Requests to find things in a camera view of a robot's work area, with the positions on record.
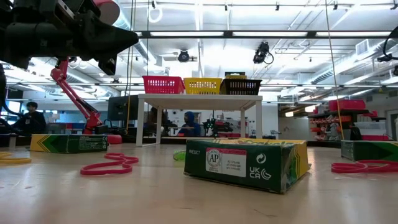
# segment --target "person in blue hoodie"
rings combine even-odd
[[[200,125],[198,123],[195,123],[194,120],[195,116],[193,115],[193,113],[191,111],[187,111],[184,114],[185,124],[183,125],[183,127],[187,128],[182,128],[178,132],[178,135],[183,134],[184,137],[200,137]]]

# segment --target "computer monitor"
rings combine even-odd
[[[129,96],[110,97],[108,100],[108,119],[111,121],[125,121]],[[130,96],[129,120],[137,120],[138,95]]]

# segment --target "white table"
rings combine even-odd
[[[162,110],[229,110],[241,112],[241,137],[246,136],[244,112],[256,106],[256,137],[262,138],[262,96],[236,95],[178,95],[178,94],[139,94],[137,146],[142,145],[144,128],[144,105],[157,108],[157,120],[162,120]],[[160,144],[161,122],[156,126],[156,143]]]

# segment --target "yellow basket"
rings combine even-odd
[[[222,78],[184,78],[187,94],[218,95]]]
[[[227,79],[248,79],[247,75],[227,75],[225,76]]]

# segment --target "wooden floor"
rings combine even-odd
[[[339,149],[308,149],[310,172],[277,195],[185,177],[172,158],[184,147],[112,146],[140,163],[102,177],[79,170],[103,153],[31,152],[31,164],[0,166],[0,223],[397,223],[398,174],[333,174],[330,164],[345,161]]]

